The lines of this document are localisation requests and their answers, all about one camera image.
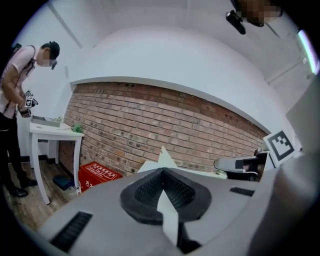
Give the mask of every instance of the blue object on floor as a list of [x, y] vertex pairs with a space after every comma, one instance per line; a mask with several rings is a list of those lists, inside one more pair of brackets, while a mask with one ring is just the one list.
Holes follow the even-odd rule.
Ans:
[[73, 184], [70, 178], [67, 178], [62, 175], [54, 176], [52, 180], [53, 180], [53, 183], [56, 184], [63, 191], [67, 190]]

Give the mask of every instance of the gray box on table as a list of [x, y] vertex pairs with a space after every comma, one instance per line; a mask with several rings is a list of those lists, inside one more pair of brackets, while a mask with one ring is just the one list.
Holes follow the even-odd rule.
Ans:
[[31, 122], [38, 125], [60, 127], [60, 123], [52, 118], [33, 115]]

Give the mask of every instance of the red box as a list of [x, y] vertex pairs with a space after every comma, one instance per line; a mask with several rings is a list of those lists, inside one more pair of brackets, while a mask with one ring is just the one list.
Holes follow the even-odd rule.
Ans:
[[119, 178], [122, 178], [120, 173], [103, 167], [97, 162], [80, 166], [78, 172], [79, 187], [82, 193], [97, 184], [114, 181]]

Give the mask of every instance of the hand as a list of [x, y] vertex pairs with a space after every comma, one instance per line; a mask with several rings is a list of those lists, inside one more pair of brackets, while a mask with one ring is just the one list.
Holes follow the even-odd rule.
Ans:
[[19, 112], [20, 112], [22, 118], [29, 118], [29, 117], [31, 117], [31, 111], [30, 111], [30, 109], [27, 108], [27, 107], [21, 107], [21, 108], [19, 108]]

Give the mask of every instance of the white ceiling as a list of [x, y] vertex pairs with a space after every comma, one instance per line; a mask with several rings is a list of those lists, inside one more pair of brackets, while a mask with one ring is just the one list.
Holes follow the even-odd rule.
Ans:
[[241, 35], [225, 19], [234, 9], [229, 0], [100, 0], [112, 32], [140, 26], [195, 30], [227, 44], [260, 71], [266, 80], [302, 59], [297, 27], [284, 14], [267, 27], [245, 23]]

